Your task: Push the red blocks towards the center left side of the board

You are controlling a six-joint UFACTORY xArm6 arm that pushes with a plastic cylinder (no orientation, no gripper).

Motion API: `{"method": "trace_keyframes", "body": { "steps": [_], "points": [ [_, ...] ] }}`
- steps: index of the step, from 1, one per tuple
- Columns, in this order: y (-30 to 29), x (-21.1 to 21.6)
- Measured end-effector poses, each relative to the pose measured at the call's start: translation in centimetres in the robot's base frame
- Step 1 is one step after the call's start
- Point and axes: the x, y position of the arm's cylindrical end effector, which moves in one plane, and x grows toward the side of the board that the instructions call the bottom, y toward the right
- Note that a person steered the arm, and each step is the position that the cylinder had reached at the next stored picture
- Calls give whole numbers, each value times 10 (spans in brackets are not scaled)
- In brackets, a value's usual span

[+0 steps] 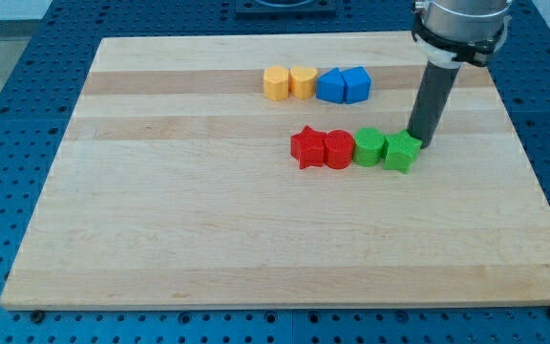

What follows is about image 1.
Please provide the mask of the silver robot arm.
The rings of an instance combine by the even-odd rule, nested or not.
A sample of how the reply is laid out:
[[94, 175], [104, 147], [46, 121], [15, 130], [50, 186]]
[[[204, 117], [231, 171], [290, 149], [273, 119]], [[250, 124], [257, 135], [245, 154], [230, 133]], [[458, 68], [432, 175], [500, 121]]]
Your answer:
[[507, 39], [511, 0], [414, 0], [412, 39], [434, 66], [489, 64]]

